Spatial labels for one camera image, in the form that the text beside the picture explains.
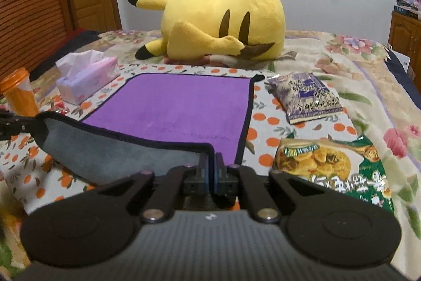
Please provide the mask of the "pink tissue pack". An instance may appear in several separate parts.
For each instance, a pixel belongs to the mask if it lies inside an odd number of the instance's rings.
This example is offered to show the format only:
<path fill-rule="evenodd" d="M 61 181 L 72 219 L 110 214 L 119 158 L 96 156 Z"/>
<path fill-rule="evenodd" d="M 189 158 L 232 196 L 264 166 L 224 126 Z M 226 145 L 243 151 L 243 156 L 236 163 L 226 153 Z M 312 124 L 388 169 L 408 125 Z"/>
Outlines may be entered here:
<path fill-rule="evenodd" d="M 120 76 L 116 57 L 88 50 L 69 53 L 56 62 L 60 78 L 56 86 L 63 101 L 80 105 L 95 92 Z"/>

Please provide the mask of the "wooden slatted headboard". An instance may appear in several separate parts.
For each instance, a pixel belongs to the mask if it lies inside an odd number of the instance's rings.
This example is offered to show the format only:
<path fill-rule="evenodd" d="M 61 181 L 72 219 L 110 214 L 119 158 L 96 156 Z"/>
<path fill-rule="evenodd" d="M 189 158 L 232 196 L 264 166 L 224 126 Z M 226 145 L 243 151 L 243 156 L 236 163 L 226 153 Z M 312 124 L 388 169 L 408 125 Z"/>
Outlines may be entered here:
<path fill-rule="evenodd" d="M 33 71 L 72 32 L 68 0 L 1 0 L 1 77 Z"/>

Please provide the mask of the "orange plastic cup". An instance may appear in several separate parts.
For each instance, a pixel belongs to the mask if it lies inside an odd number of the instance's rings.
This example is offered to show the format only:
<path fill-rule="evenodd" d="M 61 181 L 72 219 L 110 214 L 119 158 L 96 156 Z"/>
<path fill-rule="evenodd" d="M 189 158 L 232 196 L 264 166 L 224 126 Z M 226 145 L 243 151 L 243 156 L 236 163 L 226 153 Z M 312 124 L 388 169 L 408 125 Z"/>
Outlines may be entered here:
<path fill-rule="evenodd" d="M 1 93 L 15 114 L 33 117 L 39 113 L 29 80 L 29 72 L 18 68 L 1 81 Z"/>

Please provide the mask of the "green noodle snack bag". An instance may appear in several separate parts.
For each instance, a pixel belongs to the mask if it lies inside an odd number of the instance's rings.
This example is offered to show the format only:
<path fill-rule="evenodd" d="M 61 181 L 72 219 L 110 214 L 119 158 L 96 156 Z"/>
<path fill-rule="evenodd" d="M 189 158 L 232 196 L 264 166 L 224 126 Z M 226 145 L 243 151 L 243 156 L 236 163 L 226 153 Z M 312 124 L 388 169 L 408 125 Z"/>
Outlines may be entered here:
<path fill-rule="evenodd" d="M 290 135 L 280 141 L 273 169 L 394 211 L 380 155 L 364 135 L 352 142 Z"/>

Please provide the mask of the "floral bed blanket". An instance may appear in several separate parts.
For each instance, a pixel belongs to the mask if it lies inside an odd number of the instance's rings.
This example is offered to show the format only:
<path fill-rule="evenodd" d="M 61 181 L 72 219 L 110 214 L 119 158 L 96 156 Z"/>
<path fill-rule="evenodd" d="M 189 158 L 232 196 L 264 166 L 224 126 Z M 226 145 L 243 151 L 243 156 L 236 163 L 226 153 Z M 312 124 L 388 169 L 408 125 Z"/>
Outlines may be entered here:
<path fill-rule="evenodd" d="M 108 31 L 88 47 L 122 64 L 235 68 L 266 76 L 312 72 L 338 93 L 358 136 L 377 148 L 388 178 L 395 215 L 403 230 L 393 263 L 410 279 L 420 277 L 420 109 L 388 69 L 388 52 L 378 42 L 316 31 L 289 31 L 283 52 L 273 61 L 212 57 L 207 63 L 135 60 L 136 50 L 158 31 Z M 51 68 L 33 83 L 40 107 L 58 72 Z M 28 265 L 19 239 L 23 208 L 1 204 L 1 273 L 13 277 Z"/>

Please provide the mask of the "purple snack bag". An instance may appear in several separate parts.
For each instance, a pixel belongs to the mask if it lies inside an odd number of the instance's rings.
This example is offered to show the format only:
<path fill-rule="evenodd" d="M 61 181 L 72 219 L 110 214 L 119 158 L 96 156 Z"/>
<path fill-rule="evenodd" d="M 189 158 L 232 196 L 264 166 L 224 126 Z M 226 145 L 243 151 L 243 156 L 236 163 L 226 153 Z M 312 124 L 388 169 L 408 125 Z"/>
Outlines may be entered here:
<path fill-rule="evenodd" d="M 339 98 L 313 73 L 289 73 L 268 79 L 290 124 L 333 116 L 343 111 Z"/>

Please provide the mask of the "white paper by cabinet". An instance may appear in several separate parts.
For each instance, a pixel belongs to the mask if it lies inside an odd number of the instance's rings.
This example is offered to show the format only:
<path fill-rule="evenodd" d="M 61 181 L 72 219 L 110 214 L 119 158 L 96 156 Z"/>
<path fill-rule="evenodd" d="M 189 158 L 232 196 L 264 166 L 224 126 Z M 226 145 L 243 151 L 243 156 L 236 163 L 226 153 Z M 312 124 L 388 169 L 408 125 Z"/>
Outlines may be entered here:
<path fill-rule="evenodd" d="M 389 56 L 388 61 L 392 63 L 394 66 L 399 66 L 404 71 L 404 73 L 408 73 L 410 69 L 411 58 L 409 56 L 406 56 L 405 54 L 394 51 L 388 46 L 387 46 L 387 49 L 388 49 L 388 56 Z"/>

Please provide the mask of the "wooden cabinet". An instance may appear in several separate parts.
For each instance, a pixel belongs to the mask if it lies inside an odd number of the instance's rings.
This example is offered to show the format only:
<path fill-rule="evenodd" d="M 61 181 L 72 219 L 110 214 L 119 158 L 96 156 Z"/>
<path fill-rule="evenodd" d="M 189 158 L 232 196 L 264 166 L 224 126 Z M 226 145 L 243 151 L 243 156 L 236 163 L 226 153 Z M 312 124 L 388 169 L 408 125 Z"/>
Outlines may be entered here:
<path fill-rule="evenodd" d="M 415 73 L 413 80 L 420 91 L 421 67 L 420 20 L 404 16 L 396 11 L 391 13 L 388 43 L 394 51 L 410 57 L 410 67 Z"/>

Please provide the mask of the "purple and grey towel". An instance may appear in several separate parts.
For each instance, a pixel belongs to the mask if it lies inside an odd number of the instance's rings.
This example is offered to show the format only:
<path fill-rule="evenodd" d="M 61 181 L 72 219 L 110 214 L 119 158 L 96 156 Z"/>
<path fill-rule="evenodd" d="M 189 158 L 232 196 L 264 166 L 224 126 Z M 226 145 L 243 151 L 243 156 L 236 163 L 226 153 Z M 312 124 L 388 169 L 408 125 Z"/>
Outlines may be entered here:
<path fill-rule="evenodd" d="M 260 76 L 145 73 L 80 121 L 46 111 L 31 135 L 78 177 L 104 185 L 143 170 L 164 175 L 201 156 L 240 163 Z"/>

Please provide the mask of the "small red candy wrapper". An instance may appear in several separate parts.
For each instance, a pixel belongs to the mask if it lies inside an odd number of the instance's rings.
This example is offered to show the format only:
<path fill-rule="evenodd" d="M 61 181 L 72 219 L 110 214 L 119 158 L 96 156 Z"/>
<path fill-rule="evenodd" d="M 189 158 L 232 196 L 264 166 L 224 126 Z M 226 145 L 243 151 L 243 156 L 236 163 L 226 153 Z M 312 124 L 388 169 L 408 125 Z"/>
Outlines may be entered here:
<path fill-rule="evenodd" d="M 52 106 L 51 111 L 53 111 L 57 114 L 62 114 L 62 115 L 66 115 L 66 114 L 69 113 L 69 109 L 67 107 L 65 107 L 65 105 L 63 105 L 63 104 L 56 104 L 56 105 Z"/>

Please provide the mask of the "yellow Pikachu plush toy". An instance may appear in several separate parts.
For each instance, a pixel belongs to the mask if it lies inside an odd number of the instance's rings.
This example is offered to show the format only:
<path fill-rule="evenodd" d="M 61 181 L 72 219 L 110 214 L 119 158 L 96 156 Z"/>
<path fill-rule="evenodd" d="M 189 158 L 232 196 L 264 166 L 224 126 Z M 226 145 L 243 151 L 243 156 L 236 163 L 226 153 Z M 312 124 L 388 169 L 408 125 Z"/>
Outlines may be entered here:
<path fill-rule="evenodd" d="M 285 44 L 281 0 L 128 0 L 162 11 L 161 37 L 146 43 L 136 59 L 165 56 L 194 61 L 209 55 L 266 61 Z"/>

